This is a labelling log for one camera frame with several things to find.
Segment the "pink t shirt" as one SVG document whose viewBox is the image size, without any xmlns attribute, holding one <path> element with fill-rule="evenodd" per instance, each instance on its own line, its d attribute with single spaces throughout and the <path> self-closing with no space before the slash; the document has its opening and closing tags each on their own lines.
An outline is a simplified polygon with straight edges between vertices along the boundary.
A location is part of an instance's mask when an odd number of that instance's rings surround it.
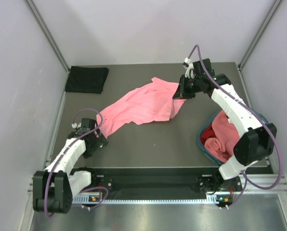
<svg viewBox="0 0 287 231">
<path fill-rule="evenodd" d="M 174 118 L 185 102 L 183 99 L 173 99 L 177 87 L 178 83 L 154 77 L 151 83 L 128 92 L 97 116 L 102 134 L 107 138 L 132 122 L 141 125 Z"/>
</svg>

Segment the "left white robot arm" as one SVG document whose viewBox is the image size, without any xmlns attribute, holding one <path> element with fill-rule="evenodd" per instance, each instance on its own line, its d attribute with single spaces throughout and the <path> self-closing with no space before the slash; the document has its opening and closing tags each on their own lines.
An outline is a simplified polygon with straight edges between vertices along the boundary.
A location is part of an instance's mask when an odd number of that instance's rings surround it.
<svg viewBox="0 0 287 231">
<path fill-rule="evenodd" d="M 83 118 L 80 124 L 74 123 L 72 127 L 74 130 L 54 161 L 33 175 L 32 204 L 36 212 L 66 214 L 84 188 L 93 191 L 98 187 L 99 180 L 91 170 L 74 170 L 74 166 L 79 157 L 91 157 L 108 142 L 94 119 Z"/>
</svg>

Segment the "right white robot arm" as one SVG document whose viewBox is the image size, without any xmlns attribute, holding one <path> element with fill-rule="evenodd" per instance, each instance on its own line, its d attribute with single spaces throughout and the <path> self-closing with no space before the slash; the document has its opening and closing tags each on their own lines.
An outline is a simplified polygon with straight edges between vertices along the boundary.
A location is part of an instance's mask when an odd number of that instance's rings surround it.
<svg viewBox="0 0 287 231">
<path fill-rule="evenodd" d="M 215 187 L 223 191 L 231 185 L 232 178 L 273 152 L 272 139 L 277 129 L 246 107 L 228 77 L 214 73 L 209 59 L 191 62 L 186 58 L 183 66 L 186 72 L 179 80 L 173 99 L 192 99 L 199 92 L 208 94 L 223 109 L 239 135 L 232 157 L 218 168 L 213 179 Z"/>
</svg>

